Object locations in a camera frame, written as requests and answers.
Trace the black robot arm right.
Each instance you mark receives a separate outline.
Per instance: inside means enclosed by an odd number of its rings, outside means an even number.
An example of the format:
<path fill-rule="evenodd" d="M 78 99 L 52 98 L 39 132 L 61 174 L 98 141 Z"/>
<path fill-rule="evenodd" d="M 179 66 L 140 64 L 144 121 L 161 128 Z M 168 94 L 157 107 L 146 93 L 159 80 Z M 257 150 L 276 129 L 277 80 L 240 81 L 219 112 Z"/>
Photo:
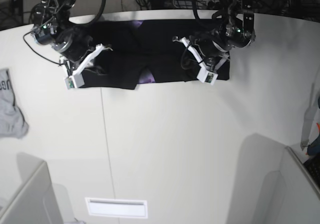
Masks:
<path fill-rule="evenodd" d="M 61 55 L 55 64 L 66 68 L 68 75 L 79 69 L 81 63 L 96 49 L 97 44 L 88 33 L 101 17 L 106 0 L 101 0 L 95 17 L 87 23 L 70 21 L 70 9 L 76 0 L 41 0 L 30 14 L 33 27 L 29 34 L 39 45 L 50 45 Z"/>

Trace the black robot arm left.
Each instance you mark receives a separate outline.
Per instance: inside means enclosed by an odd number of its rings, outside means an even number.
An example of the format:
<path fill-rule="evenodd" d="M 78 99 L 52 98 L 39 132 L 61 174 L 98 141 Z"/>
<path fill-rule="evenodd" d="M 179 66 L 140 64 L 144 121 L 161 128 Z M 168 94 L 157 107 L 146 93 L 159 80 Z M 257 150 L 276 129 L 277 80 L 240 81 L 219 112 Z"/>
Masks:
<path fill-rule="evenodd" d="M 197 65 L 209 71 L 218 70 L 230 61 L 233 48 L 244 48 L 255 39 L 252 0 L 218 0 L 211 18 L 200 18 L 198 0 L 191 0 L 197 29 L 189 36 L 177 38 L 185 49 L 180 58 L 182 69 Z"/>

